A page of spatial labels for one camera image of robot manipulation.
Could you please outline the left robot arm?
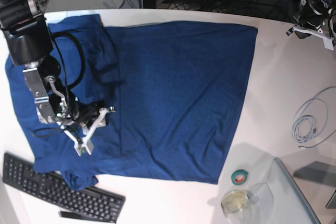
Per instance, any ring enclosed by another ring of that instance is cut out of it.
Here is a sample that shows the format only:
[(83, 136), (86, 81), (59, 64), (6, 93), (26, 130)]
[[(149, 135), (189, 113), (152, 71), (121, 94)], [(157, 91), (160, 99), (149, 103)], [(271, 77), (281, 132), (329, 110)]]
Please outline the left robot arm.
[(295, 26), (292, 31), (304, 39), (311, 35), (323, 35), (335, 46), (335, 0), (299, 0), (297, 12), (293, 15)]

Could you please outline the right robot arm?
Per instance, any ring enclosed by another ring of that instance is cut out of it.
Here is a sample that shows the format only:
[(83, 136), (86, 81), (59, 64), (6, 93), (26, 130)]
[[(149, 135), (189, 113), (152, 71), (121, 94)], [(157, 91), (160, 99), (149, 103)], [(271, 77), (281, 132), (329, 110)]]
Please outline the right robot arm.
[[(34, 97), (41, 123), (64, 127), (77, 125), (84, 135), (92, 134), (105, 124), (108, 109), (98, 102), (83, 104), (76, 100), (71, 89), (80, 83), (85, 73), (83, 49), (72, 34), (50, 32), (41, 6), (41, 0), (1, 0), (1, 31), (12, 62), (16, 66), (25, 66), (24, 78)], [(69, 38), (79, 53), (79, 76), (71, 84), (59, 78), (66, 72), (64, 61), (57, 61), (50, 54), (58, 47), (58, 37)]]

